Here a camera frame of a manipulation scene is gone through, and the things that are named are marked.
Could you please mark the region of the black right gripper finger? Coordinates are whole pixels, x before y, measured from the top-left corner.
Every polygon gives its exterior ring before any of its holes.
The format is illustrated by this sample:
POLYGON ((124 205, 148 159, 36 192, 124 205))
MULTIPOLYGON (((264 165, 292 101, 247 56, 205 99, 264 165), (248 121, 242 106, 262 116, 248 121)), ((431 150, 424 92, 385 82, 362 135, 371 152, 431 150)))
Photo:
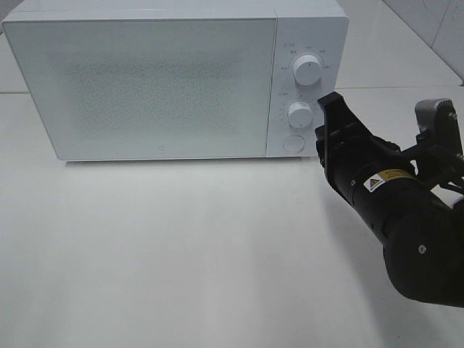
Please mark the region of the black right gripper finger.
POLYGON ((324 115, 326 135, 337 132, 368 134, 368 129, 348 107, 344 97, 338 92, 331 92, 318 100, 324 115))

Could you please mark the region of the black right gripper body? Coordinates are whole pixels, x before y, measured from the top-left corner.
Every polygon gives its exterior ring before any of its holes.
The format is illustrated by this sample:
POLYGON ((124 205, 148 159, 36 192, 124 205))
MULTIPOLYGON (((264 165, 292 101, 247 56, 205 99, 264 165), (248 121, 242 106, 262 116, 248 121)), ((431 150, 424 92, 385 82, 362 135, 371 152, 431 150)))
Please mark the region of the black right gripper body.
POLYGON ((414 178, 413 166, 400 148, 373 135, 361 125, 315 130, 316 149, 326 179, 346 202, 353 203, 356 190, 374 192, 381 184, 398 178, 414 178))

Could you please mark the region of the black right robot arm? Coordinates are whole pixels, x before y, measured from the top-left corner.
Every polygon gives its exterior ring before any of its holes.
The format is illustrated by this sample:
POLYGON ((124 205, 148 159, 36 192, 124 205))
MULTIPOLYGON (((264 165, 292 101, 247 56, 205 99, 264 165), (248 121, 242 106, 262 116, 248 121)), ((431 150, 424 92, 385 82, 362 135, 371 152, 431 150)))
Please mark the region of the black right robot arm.
POLYGON ((463 306, 463 148, 448 98, 415 105, 416 143, 401 149, 372 134, 336 92, 318 100, 316 149, 330 187, 380 241, 393 287, 418 302, 463 306))

